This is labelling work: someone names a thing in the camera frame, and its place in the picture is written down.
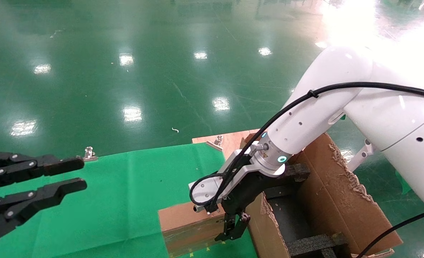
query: green floor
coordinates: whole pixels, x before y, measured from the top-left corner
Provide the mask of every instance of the green floor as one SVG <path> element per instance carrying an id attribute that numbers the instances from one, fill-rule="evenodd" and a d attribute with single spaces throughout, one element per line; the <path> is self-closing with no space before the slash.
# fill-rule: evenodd
<path id="1" fill-rule="evenodd" d="M 424 0 L 0 0 L 0 151 L 59 157 L 259 128 L 330 44 L 424 76 Z M 346 157 L 349 120 L 330 129 Z M 375 155 L 357 174 L 397 224 L 424 211 Z M 424 258 L 424 219 L 395 258 Z"/>

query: torn cardboard edge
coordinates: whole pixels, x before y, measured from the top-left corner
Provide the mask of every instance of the torn cardboard edge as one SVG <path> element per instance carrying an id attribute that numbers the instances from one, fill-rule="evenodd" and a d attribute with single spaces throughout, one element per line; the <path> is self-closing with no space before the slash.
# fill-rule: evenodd
<path id="1" fill-rule="evenodd" d="M 389 250 L 382 252 L 382 253 L 377 253 L 377 254 L 372 254 L 372 255 L 364 255 L 364 258 L 386 258 L 391 256 L 392 254 L 394 254 L 395 251 L 392 248 L 389 248 Z M 351 253 L 352 258 L 356 258 L 358 256 L 358 254 L 354 254 Z"/>
<path id="2" fill-rule="evenodd" d="M 276 231 L 277 231 L 279 237 L 282 239 L 283 237 L 282 237 L 282 233 L 280 233 L 279 223 L 277 223 L 276 217 L 274 216 L 274 213 L 273 213 L 273 208 L 271 207 L 271 205 L 266 200 L 266 195 L 265 195 L 264 192 L 261 193 L 260 214 L 261 215 L 265 215 L 265 214 L 268 215 L 268 217 L 274 222 L 274 226 L 276 227 Z M 284 241 L 282 241 L 282 245 L 284 246 L 285 250 L 287 252 L 289 252 L 289 249 L 287 248 L 287 245 L 285 244 Z"/>
<path id="3" fill-rule="evenodd" d="M 341 168 L 344 169 L 344 172 L 345 172 L 344 175 L 351 182 L 350 184 L 351 189 L 359 193 L 362 198 L 370 201 L 374 205 L 377 205 L 377 203 L 373 200 L 373 197 L 366 193 L 366 188 L 360 183 L 360 181 L 358 180 L 358 177 L 352 171 L 349 170 L 345 158 L 343 157 L 343 155 L 341 154 L 341 151 L 338 149 L 338 147 L 333 142 L 333 140 L 328 146 L 333 151 L 333 156 L 332 156 L 333 160 L 335 160 L 336 164 L 338 164 Z"/>
<path id="4" fill-rule="evenodd" d="M 351 252 L 359 253 L 375 237 L 391 227 L 378 204 L 347 168 L 338 147 L 327 134 L 322 134 L 305 150 L 294 155 L 291 162 L 307 163 L 314 172 L 303 184 L 302 188 L 305 189 L 299 201 L 307 204 L 306 211 L 311 212 L 308 222 L 316 234 L 342 232 L 348 239 Z M 257 253 L 260 258 L 288 258 L 287 247 L 273 210 L 265 198 L 258 198 L 260 196 L 249 205 L 247 211 L 253 220 L 249 229 Z M 392 247 L 401 243 L 398 234 L 393 232 L 377 243 L 367 255 L 370 258 L 388 257 L 394 253 Z"/>

